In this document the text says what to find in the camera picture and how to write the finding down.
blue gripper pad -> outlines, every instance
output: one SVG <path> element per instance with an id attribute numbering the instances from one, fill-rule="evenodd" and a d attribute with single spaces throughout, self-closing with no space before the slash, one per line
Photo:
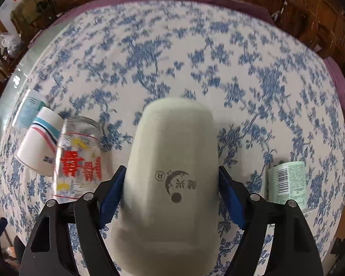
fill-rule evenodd
<path id="1" fill-rule="evenodd" d="M 234 188 L 230 184 L 232 179 L 230 178 L 230 180 L 228 180 L 227 177 L 230 176 L 228 174 L 224 175 L 223 173 L 218 174 L 218 189 L 230 214 L 231 220 L 238 225 L 240 229 L 244 230 L 246 226 L 244 209 L 235 194 Z"/>
<path id="2" fill-rule="evenodd" d="M 114 175 L 111 181 L 114 180 L 111 189 L 108 191 L 102 204 L 100 204 L 100 228 L 104 228 L 106 224 L 110 223 L 116 208 L 118 207 L 123 193 L 124 178 L 127 169 L 123 167 L 117 175 Z"/>

blue stripe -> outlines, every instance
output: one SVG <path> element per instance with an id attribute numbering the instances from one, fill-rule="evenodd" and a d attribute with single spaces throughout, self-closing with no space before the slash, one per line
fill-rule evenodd
<path id="1" fill-rule="evenodd" d="M 60 132 L 57 129 L 55 129 L 51 124 L 49 124 L 47 121 L 39 117 L 36 117 L 33 122 L 36 122 L 36 121 L 43 124 L 46 128 L 50 130 L 50 132 L 54 135 L 56 139 L 59 139 Z"/>
<path id="2" fill-rule="evenodd" d="M 55 146 L 57 145 L 57 140 L 51 135 L 50 131 L 45 128 L 42 124 L 39 124 L 37 122 L 32 123 L 32 125 L 38 125 L 39 127 L 41 127 L 41 129 L 43 129 L 51 138 L 52 142 L 54 142 Z"/>

pink stripe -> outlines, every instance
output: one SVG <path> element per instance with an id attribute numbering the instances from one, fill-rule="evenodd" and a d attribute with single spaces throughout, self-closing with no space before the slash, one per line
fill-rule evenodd
<path id="1" fill-rule="evenodd" d="M 45 141 L 47 142 L 47 144 L 50 146 L 51 150 L 53 151 L 53 153 L 55 152 L 55 148 L 52 145 L 52 142 L 50 141 L 50 139 L 47 137 L 47 135 L 45 134 L 45 132 L 43 130 L 40 130 L 39 128 L 36 127 L 32 127 L 32 129 L 35 129 L 37 132 L 39 132 L 41 134 L 41 136 L 43 137 L 43 139 L 45 139 Z"/>

red chinese characters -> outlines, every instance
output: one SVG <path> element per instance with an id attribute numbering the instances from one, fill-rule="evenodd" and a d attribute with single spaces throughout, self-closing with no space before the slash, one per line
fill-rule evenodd
<path id="1" fill-rule="evenodd" d="M 63 174 L 66 177 L 71 175 L 75 177 L 76 171 L 78 169 L 83 169 L 83 174 L 86 181 L 93 181 L 93 172 L 96 172 L 96 176 L 99 180 L 102 179 L 101 173 L 101 157 L 96 159 L 95 166 L 92 165 L 91 161 L 84 161 L 84 158 L 78 157 L 77 151 L 66 150 L 64 152 L 64 157 L 60 159 L 61 163 L 63 164 Z"/>
<path id="2" fill-rule="evenodd" d="M 68 177 L 69 174 L 75 177 L 76 171 L 81 167 L 79 162 L 84 161 L 84 159 L 78 157 L 78 152 L 66 150 L 64 152 L 64 158 L 61 158 L 60 161 L 63 163 L 63 174 L 66 175 L 66 177 Z"/>

white ceramic mug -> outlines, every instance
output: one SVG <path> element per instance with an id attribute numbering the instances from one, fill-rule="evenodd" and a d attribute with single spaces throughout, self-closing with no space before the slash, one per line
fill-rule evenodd
<path id="1" fill-rule="evenodd" d="M 56 146 L 64 120 L 43 107 L 29 127 L 16 154 L 23 165 L 45 176 L 53 176 Z"/>

